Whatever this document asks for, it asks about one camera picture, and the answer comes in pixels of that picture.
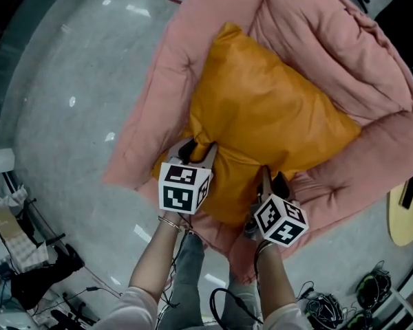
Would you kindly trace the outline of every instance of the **wire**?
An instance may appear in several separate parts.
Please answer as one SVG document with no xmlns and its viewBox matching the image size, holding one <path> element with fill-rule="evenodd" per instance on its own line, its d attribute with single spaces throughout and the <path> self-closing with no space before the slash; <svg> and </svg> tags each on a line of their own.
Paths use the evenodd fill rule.
<svg viewBox="0 0 413 330">
<path fill-rule="evenodd" d="M 72 297 L 70 297 L 70 298 L 66 298 L 63 302 L 56 303 L 56 304 L 55 304 L 54 306 L 52 306 L 52 307 L 48 307 L 48 308 L 45 308 L 45 309 L 43 309 L 42 311 L 40 311 L 40 312 L 38 312 L 38 313 L 34 313 L 34 316 L 37 316 L 37 315 L 39 315 L 39 314 L 41 314 L 41 313 L 43 313 L 43 312 L 45 312 L 45 311 L 48 311 L 49 309 L 53 309 L 53 308 L 55 308 L 55 307 L 58 307 L 59 305 L 62 305 L 63 303 L 66 303 L 66 300 L 71 300 L 71 299 L 73 299 L 73 298 L 75 298 L 75 297 L 83 294 L 83 293 L 86 292 L 86 291 L 87 291 L 87 289 L 81 291 L 79 294 L 76 294 L 76 295 L 74 295 L 74 296 L 72 296 Z"/>
<path fill-rule="evenodd" d="M 104 288 L 102 288 L 102 287 L 86 287 L 86 289 L 84 289 L 83 291 L 81 291 L 81 292 L 73 295 L 72 297 L 64 298 L 64 301 L 63 301 L 63 302 L 56 303 L 54 306 L 45 308 L 45 309 L 43 309 L 42 311 L 38 311 L 38 305 L 37 305 L 37 311 L 35 311 L 35 313 L 33 314 L 33 316 L 37 316 L 37 315 L 39 315 L 39 314 L 41 314 L 41 313 L 43 313 L 43 312 L 45 312 L 45 311 L 48 311 L 49 309 L 58 307 L 59 305 L 62 305 L 63 303 L 66 303 L 67 300 L 71 300 L 71 299 L 73 299 L 73 298 L 75 298 L 75 297 L 78 297 L 79 295 L 83 294 L 84 292 L 93 292 L 93 291 L 98 291 L 99 289 L 103 289 L 104 291 L 109 292 L 112 296 L 117 297 L 117 298 L 120 298 L 120 297 L 118 297 L 117 295 L 111 293 L 109 290 L 104 289 Z"/>
<path fill-rule="evenodd" d="M 308 284 L 308 283 L 311 283 L 312 286 L 310 286 L 310 287 L 306 290 L 306 292 L 304 292 L 303 294 L 301 294 L 301 291 L 303 291 L 304 286 L 305 286 L 306 284 Z M 309 295 L 309 293 L 310 293 L 310 292 L 313 292 L 314 286 L 315 286 L 315 284 L 314 284 L 313 281 L 311 281 L 311 280 L 306 281 L 306 282 L 301 286 L 300 292 L 298 293 L 298 296 L 296 297 L 296 300 L 302 300 L 302 299 L 304 299 L 304 298 L 307 298 L 307 296 Z"/>
<path fill-rule="evenodd" d="M 187 219 L 185 219 L 185 218 L 182 216 L 182 214 L 180 214 L 179 212 L 177 212 L 177 213 L 178 213 L 178 215 L 182 218 L 182 220 L 185 221 L 185 222 L 188 224 L 189 229 L 192 230 L 192 229 L 193 229 L 193 226 L 191 225 L 191 222 L 188 221 Z"/>
<path fill-rule="evenodd" d="M 353 311 L 353 316 L 352 316 L 352 318 L 354 317 L 354 316 L 356 316 L 356 314 L 357 314 L 357 309 L 356 308 L 350 308 L 347 312 L 346 312 L 346 324 L 349 322 L 349 313 L 351 312 L 351 311 Z"/>
<path fill-rule="evenodd" d="M 8 280 L 5 280 L 4 282 L 3 282 L 3 287 L 2 287 L 2 289 L 1 289 L 1 295 L 0 295 L 0 308 L 3 306 L 3 295 L 4 295 L 4 293 L 5 293 L 5 288 L 6 288 L 6 283 L 8 283 Z"/>
<path fill-rule="evenodd" d="M 373 270 L 380 270 L 380 271 L 382 271 L 383 273 L 388 274 L 388 272 L 383 271 L 384 263 L 385 263 L 385 261 L 379 261 L 379 262 L 373 267 Z"/>
<path fill-rule="evenodd" d="M 32 314 L 34 316 L 39 311 L 40 303 L 36 305 L 35 312 Z"/>
<path fill-rule="evenodd" d="M 331 294 L 318 294 L 316 298 L 309 300 L 306 311 L 326 329 L 336 329 L 344 322 L 343 308 Z"/>
<path fill-rule="evenodd" d="M 244 302 L 240 297 L 237 297 L 235 294 L 233 294 L 233 292 L 229 291 L 228 289 L 224 289 L 224 288 L 219 287 L 219 288 L 215 289 L 215 290 L 211 293 L 211 295 L 210 295 L 210 297 L 209 297 L 209 307 L 210 307 L 210 309 L 211 309 L 211 313 L 213 314 L 213 317 L 214 317 L 215 321 L 220 325 L 220 327 L 221 327 L 222 329 L 227 330 L 228 328 L 225 326 L 225 324 L 224 324 L 224 323 L 222 322 L 222 320 L 220 319 L 220 317 L 219 317 L 219 315 L 218 315 L 218 311 L 217 311 L 217 309 L 216 309 L 216 307 L 215 307 L 215 294 L 218 293 L 219 291 L 225 292 L 225 293 L 229 294 L 231 297 L 234 298 L 235 303 L 236 303 L 240 308 L 242 308 L 246 314 L 248 314 L 252 319 L 254 319 L 254 320 L 255 320 L 256 322 L 258 322 L 259 324 L 263 324 L 263 322 L 262 322 L 259 318 L 257 318 L 256 316 L 254 316 L 254 315 L 249 311 L 248 307 L 245 305 L 245 302 Z"/>
<path fill-rule="evenodd" d="M 173 291 L 171 291 L 170 296 L 167 296 L 167 291 L 171 288 L 171 286 L 173 285 L 173 277 L 174 274 L 176 273 L 176 261 L 178 260 L 179 256 L 180 256 L 180 251 L 182 250 L 182 246 L 184 245 L 185 239 L 187 238 L 189 233 L 189 230 L 185 230 L 184 236 L 182 237 L 182 240 L 180 241 L 179 244 L 179 250 L 176 253 L 176 255 L 174 256 L 173 260 L 171 261 L 171 271 L 170 271 L 170 282 L 168 284 L 168 286 L 164 289 L 160 299 L 162 301 L 164 301 L 165 306 L 162 308 L 162 310 L 159 312 L 158 317 L 157 317 L 157 322 L 156 322 L 156 328 L 158 328 L 160 321 L 162 320 L 162 317 L 164 316 L 164 313 L 169 309 L 169 308 L 176 308 L 179 303 L 171 303 L 171 297 L 173 296 Z"/>
<path fill-rule="evenodd" d="M 350 308 L 351 308 L 351 309 L 354 309 L 355 311 L 357 311 L 358 308 L 356 308 L 356 307 L 353 306 L 355 303 L 358 303 L 358 301 L 357 301 L 357 300 L 354 300 L 354 301 L 352 302 L 352 304 L 350 305 Z"/>
</svg>

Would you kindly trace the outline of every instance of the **black shoe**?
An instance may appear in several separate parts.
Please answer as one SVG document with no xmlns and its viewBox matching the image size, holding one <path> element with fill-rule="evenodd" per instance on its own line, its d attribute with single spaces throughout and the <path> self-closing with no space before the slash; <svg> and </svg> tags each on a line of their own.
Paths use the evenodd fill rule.
<svg viewBox="0 0 413 330">
<path fill-rule="evenodd" d="M 66 245 L 68 254 L 64 253 L 64 251 L 60 247 L 55 246 L 54 249 L 58 254 L 58 258 L 55 264 L 68 264 L 74 272 L 80 270 L 85 266 L 85 263 L 79 256 L 78 252 L 70 244 Z"/>
</svg>

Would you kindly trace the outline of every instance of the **white sleeve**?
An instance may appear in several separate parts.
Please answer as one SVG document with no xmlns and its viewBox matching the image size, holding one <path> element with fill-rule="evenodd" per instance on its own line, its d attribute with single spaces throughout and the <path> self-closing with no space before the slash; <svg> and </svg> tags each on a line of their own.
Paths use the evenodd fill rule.
<svg viewBox="0 0 413 330">
<path fill-rule="evenodd" d="M 277 309 L 269 315 L 263 324 L 263 330 L 307 329 L 312 329 L 312 327 L 295 303 Z"/>
<path fill-rule="evenodd" d="M 153 297 L 138 287 L 129 287 L 108 317 L 95 330 L 154 330 L 158 305 Z"/>
</svg>

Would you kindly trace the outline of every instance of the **orange pillow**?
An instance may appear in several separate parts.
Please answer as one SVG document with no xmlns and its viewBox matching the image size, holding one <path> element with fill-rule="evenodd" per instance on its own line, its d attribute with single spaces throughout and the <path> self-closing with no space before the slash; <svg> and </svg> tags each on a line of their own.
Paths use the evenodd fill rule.
<svg viewBox="0 0 413 330">
<path fill-rule="evenodd" d="M 292 178 L 330 159 L 360 131 L 312 83 L 227 23 L 209 51 L 184 134 L 198 143 L 192 161 L 218 143 L 202 209 L 242 225 L 256 199 L 261 166 L 273 177 L 281 171 Z"/>
</svg>

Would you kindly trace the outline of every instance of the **pink quilt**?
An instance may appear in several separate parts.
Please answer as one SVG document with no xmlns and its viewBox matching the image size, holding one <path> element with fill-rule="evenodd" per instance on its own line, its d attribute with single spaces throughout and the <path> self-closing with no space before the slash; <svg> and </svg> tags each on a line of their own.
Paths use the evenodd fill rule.
<svg viewBox="0 0 413 330">
<path fill-rule="evenodd" d="M 190 97 L 214 36 L 239 25 L 313 82 L 363 127 L 331 160 L 292 181 L 310 229 L 290 256 L 413 175 L 413 77 L 377 24 L 349 0 L 184 0 L 165 30 L 147 82 L 120 134 L 104 182 L 158 204 L 150 172 L 187 124 Z M 192 220 L 243 282 L 255 243 L 199 212 Z"/>
</svg>

